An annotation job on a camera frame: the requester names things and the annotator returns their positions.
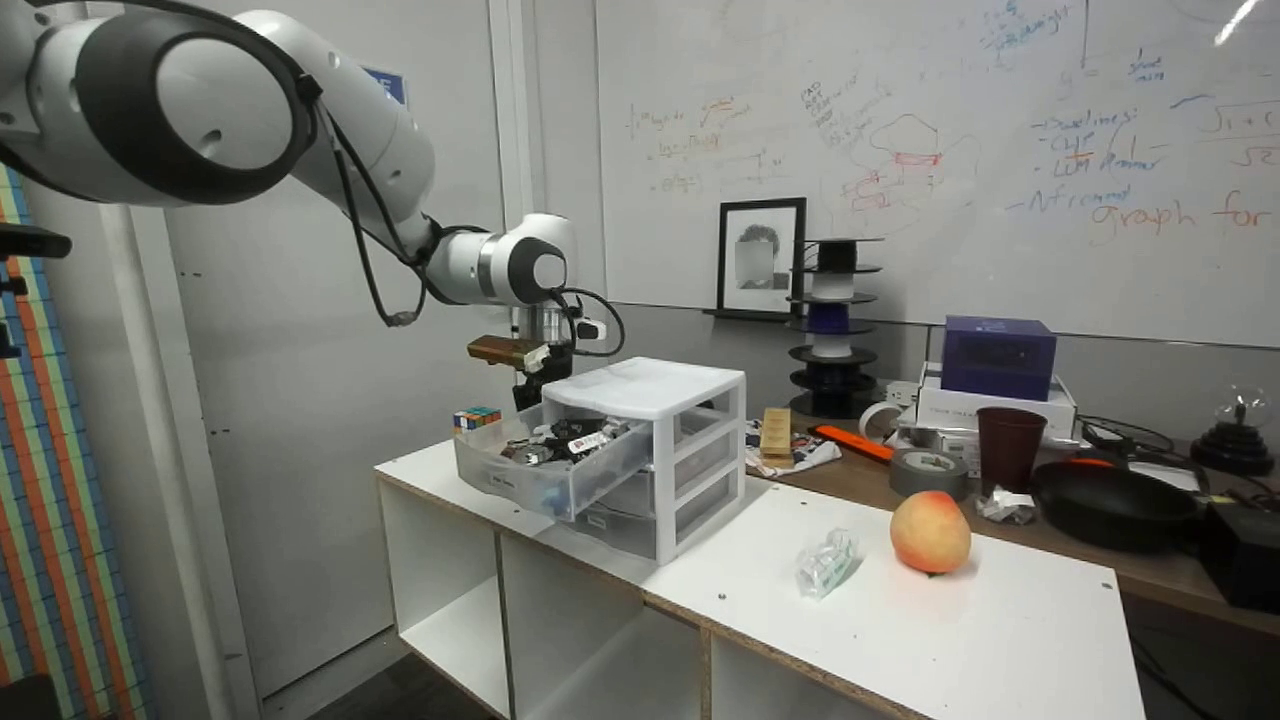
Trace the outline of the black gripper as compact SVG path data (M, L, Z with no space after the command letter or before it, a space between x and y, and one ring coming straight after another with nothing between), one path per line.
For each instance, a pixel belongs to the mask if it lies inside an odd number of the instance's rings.
M538 387L563 380L571 373L571 311L563 300L520 304L513 311L517 340L524 343L524 361L517 369L513 399L531 409Z

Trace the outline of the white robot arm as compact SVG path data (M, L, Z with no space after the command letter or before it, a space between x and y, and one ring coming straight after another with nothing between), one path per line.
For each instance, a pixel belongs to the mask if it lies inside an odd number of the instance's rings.
M74 21L67 0L0 0L0 159L91 204L239 204L299 179L423 300L520 317L469 343L517 373L520 402L571 373L566 223L531 213L491 235L434 219L423 127L284 10L117 0Z

